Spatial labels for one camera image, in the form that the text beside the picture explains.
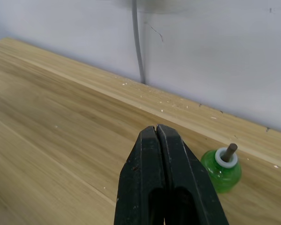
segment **wood grain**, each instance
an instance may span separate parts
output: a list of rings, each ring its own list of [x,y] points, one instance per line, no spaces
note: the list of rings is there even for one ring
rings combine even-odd
[[[0,41],[0,225],[113,224],[138,133],[163,123],[200,158],[234,142],[231,225],[281,225],[281,133],[13,40]]]

